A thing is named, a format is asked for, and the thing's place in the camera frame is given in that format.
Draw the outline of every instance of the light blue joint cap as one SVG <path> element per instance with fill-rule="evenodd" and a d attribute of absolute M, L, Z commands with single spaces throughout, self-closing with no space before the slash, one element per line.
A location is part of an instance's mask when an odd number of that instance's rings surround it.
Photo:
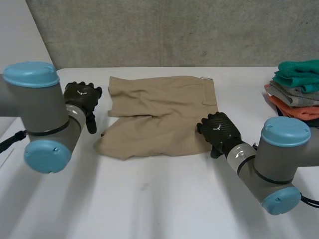
<path fill-rule="evenodd" d="M 293 209 L 300 200 L 299 190 L 296 187 L 288 187 L 267 196 L 262 202 L 262 207 L 271 215 L 279 215 Z"/>
<path fill-rule="evenodd" d="M 296 147 L 307 143 L 311 131 L 306 123 L 289 117 L 268 119 L 261 130 L 262 139 L 278 147 Z"/>
<path fill-rule="evenodd" d="M 36 140 L 24 150 L 24 160 L 33 170 L 40 173 L 57 173 L 71 159 L 70 150 L 53 140 Z"/>
<path fill-rule="evenodd" d="M 9 65 L 3 72 L 3 78 L 12 85 L 29 88 L 50 87 L 60 81 L 52 64 L 38 61 Z"/>

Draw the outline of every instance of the stack of folded clothes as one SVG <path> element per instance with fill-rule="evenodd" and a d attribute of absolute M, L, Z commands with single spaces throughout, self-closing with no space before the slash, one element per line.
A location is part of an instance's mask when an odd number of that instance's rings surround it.
<path fill-rule="evenodd" d="M 278 69 L 265 85 L 278 114 L 319 127 L 319 60 L 283 62 Z"/>

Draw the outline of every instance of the folded clothing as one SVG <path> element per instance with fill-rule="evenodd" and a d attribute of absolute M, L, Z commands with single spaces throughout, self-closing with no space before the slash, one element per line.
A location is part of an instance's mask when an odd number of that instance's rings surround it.
<path fill-rule="evenodd" d="M 275 72 L 274 81 L 288 87 L 300 86 L 304 93 L 319 90 L 319 60 L 282 62 Z"/>
<path fill-rule="evenodd" d="M 100 138 L 99 154 L 131 156 L 192 155 L 211 150 L 196 124 L 217 112 L 213 80 L 191 76 L 140 80 L 110 78 L 109 116 L 120 117 Z"/>
<path fill-rule="evenodd" d="M 305 99 L 310 99 L 314 101 L 319 101 L 319 92 L 313 92 L 313 93 L 303 93 L 301 87 L 288 87 L 284 85 L 280 85 L 279 83 L 275 81 L 270 81 L 269 83 L 271 86 L 275 86 L 278 89 L 281 89 L 284 92 L 287 92 L 289 95 L 302 97 Z"/>
<path fill-rule="evenodd" d="M 319 118 L 319 107 L 300 107 L 290 108 L 276 96 L 268 96 L 268 99 L 274 103 L 285 116 L 297 118 L 300 120 L 314 120 Z"/>
<path fill-rule="evenodd" d="M 315 101 L 312 99 L 293 96 L 288 93 L 285 88 L 283 88 L 280 84 L 275 81 L 271 81 L 268 85 L 265 85 L 265 90 L 273 96 L 276 96 L 280 100 L 282 100 L 286 105 L 290 107 L 311 107 L 311 106 L 319 106 L 319 101 Z"/>
<path fill-rule="evenodd" d="M 319 76 L 319 60 L 284 61 L 279 64 L 278 69 L 287 77 L 317 78 Z"/>
<path fill-rule="evenodd" d="M 278 116 L 288 116 L 285 112 L 282 112 L 277 106 L 276 106 L 276 109 L 277 109 Z M 302 120 L 302 122 L 305 122 L 309 127 L 315 127 L 315 128 L 319 127 L 319 119 Z"/>

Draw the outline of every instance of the white logo on hand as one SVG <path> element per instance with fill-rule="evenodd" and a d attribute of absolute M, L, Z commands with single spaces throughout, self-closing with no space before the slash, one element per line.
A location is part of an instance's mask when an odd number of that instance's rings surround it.
<path fill-rule="evenodd" d="M 217 128 L 213 128 L 213 130 L 220 130 L 221 124 Z"/>
<path fill-rule="evenodd" d="M 87 94 L 87 92 L 82 93 L 82 92 L 79 92 L 79 91 L 78 91 L 78 93 L 79 93 L 80 95 L 86 95 L 86 94 Z"/>

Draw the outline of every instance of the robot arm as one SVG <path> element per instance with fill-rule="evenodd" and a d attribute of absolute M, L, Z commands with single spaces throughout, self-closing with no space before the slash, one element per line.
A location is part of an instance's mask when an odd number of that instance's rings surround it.
<path fill-rule="evenodd" d="M 319 166 L 319 130 L 298 119 L 274 117 L 265 122 L 256 151 L 241 140 L 224 113 L 208 115 L 197 130 L 212 144 L 211 156 L 227 162 L 270 214 L 283 214 L 302 199 L 292 180 L 298 167 Z"/>
<path fill-rule="evenodd" d="M 70 83 L 62 94 L 53 65 L 23 62 L 0 77 L 0 117 L 21 117 L 30 144 L 26 163 L 41 173 L 59 172 L 71 159 L 86 123 L 96 132 L 94 107 L 102 95 L 93 84 Z"/>

